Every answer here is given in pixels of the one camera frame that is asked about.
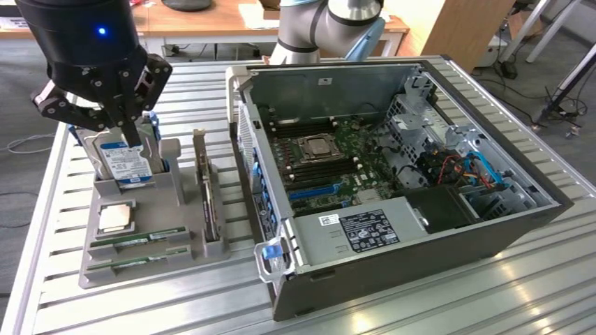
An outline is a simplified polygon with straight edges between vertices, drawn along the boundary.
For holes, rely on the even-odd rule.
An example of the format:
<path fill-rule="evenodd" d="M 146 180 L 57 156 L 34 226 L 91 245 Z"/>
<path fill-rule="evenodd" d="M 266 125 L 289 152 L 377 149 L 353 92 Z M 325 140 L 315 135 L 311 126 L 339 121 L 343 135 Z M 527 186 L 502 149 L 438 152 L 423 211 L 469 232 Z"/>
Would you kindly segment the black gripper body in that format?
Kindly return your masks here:
<path fill-rule="evenodd" d="M 50 83 L 34 96 L 58 109 L 73 93 L 106 107 L 149 108 L 142 80 L 147 52 L 127 1 L 19 1 L 49 64 Z"/>

